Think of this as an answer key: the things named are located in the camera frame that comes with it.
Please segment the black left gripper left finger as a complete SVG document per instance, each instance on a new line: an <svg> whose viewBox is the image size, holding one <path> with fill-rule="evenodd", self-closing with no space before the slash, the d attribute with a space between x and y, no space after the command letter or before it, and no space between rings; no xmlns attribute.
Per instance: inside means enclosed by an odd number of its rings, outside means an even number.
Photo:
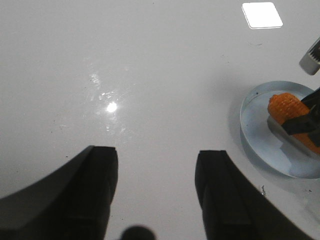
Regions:
<svg viewBox="0 0 320 240"><path fill-rule="evenodd" d="M114 147L88 146L0 200L3 240L102 240L118 181Z"/></svg>

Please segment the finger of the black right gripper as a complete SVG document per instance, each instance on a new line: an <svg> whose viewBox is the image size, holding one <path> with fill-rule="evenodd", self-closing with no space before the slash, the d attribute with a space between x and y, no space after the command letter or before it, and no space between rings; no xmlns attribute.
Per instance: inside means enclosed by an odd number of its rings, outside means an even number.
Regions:
<svg viewBox="0 0 320 240"><path fill-rule="evenodd" d="M320 107L314 105L308 114L286 120L282 128L288 135L307 134L311 142L320 146Z"/></svg>
<svg viewBox="0 0 320 240"><path fill-rule="evenodd" d="M301 102L306 105L308 108L312 108L314 105L320 103L320 88L312 92L311 94L304 97Z"/></svg>

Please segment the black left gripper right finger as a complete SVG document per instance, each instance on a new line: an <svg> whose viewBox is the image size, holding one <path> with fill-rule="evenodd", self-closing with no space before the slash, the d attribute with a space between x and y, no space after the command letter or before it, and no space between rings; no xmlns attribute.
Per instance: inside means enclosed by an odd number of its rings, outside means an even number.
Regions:
<svg viewBox="0 0 320 240"><path fill-rule="evenodd" d="M241 173L225 150L201 150L195 188L208 240L309 240Z"/></svg>

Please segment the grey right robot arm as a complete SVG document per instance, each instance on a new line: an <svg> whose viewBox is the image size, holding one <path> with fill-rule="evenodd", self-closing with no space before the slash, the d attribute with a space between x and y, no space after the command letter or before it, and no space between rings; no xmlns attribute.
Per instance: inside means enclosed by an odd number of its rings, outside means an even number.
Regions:
<svg viewBox="0 0 320 240"><path fill-rule="evenodd" d="M315 75L320 69L320 40L318 39L299 62L309 75ZM309 109L305 115L286 120L281 126L288 135L307 134L311 142L320 146L320 90L317 89L301 101Z"/></svg>

